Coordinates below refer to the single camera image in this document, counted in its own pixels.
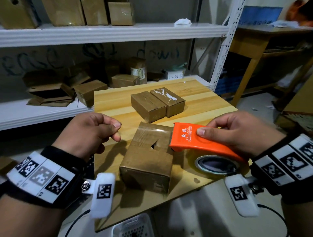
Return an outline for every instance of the wooden table top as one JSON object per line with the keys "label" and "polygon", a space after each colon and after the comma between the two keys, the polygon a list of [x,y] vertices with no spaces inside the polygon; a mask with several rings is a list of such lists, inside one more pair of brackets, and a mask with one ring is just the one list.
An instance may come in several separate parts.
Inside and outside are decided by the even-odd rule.
{"label": "wooden table top", "polygon": [[239,31],[244,30],[263,34],[302,34],[312,32],[313,28],[282,28],[270,25],[240,25],[237,29]]}
{"label": "wooden table top", "polygon": [[106,219],[95,221],[95,230],[100,231],[125,219],[135,216],[171,199],[211,183],[213,180],[196,173],[188,165],[184,153],[176,153],[170,180],[169,194],[126,189],[119,178],[119,166],[140,122],[144,119],[132,108],[131,94],[166,87],[186,100],[184,112],[170,118],[162,118],[154,124],[173,126],[174,122],[206,125],[216,116],[237,110],[194,78],[151,83],[95,92],[95,112],[111,116],[122,123],[122,140],[110,139],[105,143],[105,152],[95,155],[95,174],[110,172],[116,175],[112,212]]}

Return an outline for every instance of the white plastic basket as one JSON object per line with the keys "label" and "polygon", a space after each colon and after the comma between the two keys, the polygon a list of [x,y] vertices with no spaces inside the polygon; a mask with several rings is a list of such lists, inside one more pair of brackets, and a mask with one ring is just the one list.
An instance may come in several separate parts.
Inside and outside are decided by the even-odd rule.
{"label": "white plastic basket", "polygon": [[150,217],[147,213],[130,218],[112,228],[112,237],[154,237]]}

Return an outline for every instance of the fingernail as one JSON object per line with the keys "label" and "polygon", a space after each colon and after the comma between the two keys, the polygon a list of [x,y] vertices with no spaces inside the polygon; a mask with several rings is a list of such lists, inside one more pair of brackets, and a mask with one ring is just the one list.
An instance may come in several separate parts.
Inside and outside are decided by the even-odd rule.
{"label": "fingernail", "polygon": [[205,130],[204,130],[203,128],[197,129],[197,134],[198,134],[199,136],[203,136],[203,135],[204,135],[204,132],[205,132]]}
{"label": "fingernail", "polygon": [[116,122],[115,124],[113,124],[114,127],[116,128],[120,128],[121,127],[121,123],[120,122]]}

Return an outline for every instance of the white shelf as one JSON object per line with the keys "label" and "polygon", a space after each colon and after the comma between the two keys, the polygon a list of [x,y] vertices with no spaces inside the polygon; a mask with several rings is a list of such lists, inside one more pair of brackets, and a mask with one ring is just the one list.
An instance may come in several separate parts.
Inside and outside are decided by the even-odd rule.
{"label": "white shelf", "polygon": [[[211,88],[211,84],[201,77],[197,75],[192,77],[207,88]],[[93,107],[87,108],[78,98],[67,107],[30,106],[26,105],[28,101],[29,99],[22,99],[0,103],[0,131],[74,117],[79,113],[94,110]]]}
{"label": "white shelf", "polygon": [[229,27],[209,23],[176,26],[173,23],[137,23],[134,26],[64,26],[43,24],[37,29],[0,28],[0,48],[126,42],[144,40],[225,37]]}

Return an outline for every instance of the person's left hand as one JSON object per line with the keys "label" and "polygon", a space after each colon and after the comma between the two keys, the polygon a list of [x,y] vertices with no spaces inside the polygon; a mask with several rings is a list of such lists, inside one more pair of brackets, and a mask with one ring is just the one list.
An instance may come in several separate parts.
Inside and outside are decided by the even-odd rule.
{"label": "person's left hand", "polygon": [[81,113],[75,116],[52,144],[78,158],[89,159],[91,154],[104,152],[109,137],[119,142],[121,123],[101,113]]}

